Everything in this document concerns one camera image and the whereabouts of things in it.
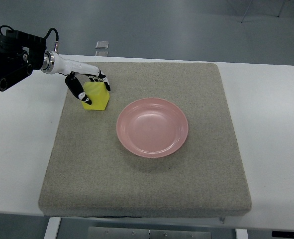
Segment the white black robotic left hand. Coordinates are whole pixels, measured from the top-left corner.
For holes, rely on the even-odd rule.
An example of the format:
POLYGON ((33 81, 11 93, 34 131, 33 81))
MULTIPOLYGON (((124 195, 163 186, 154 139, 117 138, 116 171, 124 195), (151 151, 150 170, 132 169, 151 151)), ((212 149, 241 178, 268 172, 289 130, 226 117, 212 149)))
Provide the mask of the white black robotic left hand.
POLYGON ((62 58, 58 53, 46 51, 44 54, 41 71, 46 74, 61 74, 66 76, 65 84, 78 100, 92 104, 85 90, 77 78, 78 75, 87 76, 91 82, 103 82, 107 91, 110 91, 110 83, 107 76, 96 66, 62 58))

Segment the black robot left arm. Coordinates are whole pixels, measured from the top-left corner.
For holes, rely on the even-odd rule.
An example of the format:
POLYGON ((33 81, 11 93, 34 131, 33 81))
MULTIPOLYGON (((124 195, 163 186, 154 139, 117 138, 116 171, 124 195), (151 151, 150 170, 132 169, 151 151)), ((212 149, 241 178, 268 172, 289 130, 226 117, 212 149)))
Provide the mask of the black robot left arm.
POLYGON ((0 26, 0 92, 4 92, 30 76, 33 70, 48 70, 54 66, 54 57, 47 52, 46 40, 54 32, 59 44, 59 34, 50 28, 44 37, 0 26))

